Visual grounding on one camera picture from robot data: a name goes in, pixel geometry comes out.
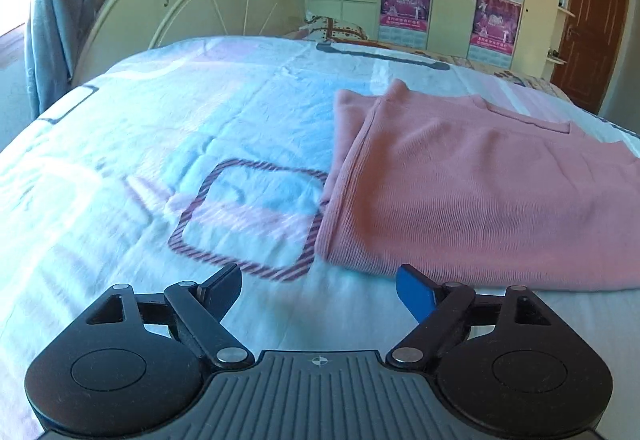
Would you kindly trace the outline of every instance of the circular pad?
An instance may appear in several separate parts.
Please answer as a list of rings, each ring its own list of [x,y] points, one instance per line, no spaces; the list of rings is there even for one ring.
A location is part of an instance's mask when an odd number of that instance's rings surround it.
[[[523,393],[546,393],[566,380],[566,368],[543,352],[509,352],[494,361],[494,375],[507,388]]]
[[[115,391],[142,378],[145,359],[128,350],[109,348],[80,357],[71,367],[74,380],[86,390]]]

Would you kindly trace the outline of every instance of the folded pink cloth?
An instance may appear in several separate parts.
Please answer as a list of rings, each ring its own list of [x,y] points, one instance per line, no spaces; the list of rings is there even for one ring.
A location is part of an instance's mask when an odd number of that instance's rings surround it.
[[[412,92],[335,98],[325,260],[552,290],[640,287],[640,160],[572,122]]]

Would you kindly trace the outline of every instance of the bed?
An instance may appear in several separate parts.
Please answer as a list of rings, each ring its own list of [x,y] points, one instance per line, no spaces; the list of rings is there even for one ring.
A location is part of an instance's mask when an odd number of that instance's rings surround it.
[[[106,288],[126,282],[161,292],[180,280],[201,282],[219,269],[215,256],[243,265],[242,293],[223,325],[254,354],[386,352],[415,326],[392,280],[300,261],[331,164],[339,88],[378,95],[400,77],[426,94],[479,94],[526,115],[573,120],[640,156],[635,136],[469,68],[350,44],[204,35],[108,70],[99,70],[108,60],[92,61],[87,74],[95,75],[0,154],[0,438],[39,435],[24,373]],[[255,166],[263,162],[276,167]],[[204,184],[206,199],[180,228]],[[640,290],[539,295],[612,371],[599,432],[636,438]]]

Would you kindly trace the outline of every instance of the wall shelf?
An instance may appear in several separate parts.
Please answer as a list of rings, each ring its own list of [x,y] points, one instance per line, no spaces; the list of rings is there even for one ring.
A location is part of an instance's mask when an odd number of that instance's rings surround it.
[[[575,17],[575,14],[573,12],[569,12],[567,9],[562,8],[561,6],[558,7],[558,10],[563,14],[566,14],[567,16]]]
[[[562,59],[558,59],[557,57],[547,56],[546,60],[549,61],[550,63],[556,64],[556,65],[565,65],[566,64],[566,61],[562,61]]]

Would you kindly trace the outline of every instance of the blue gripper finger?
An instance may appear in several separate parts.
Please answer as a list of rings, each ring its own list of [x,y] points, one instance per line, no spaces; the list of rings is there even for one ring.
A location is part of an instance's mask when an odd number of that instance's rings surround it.
[[[396,273],[396,292],[402,304],[421,323],[436,309],[433,288],[437,286],[411,265],[402,265]]]

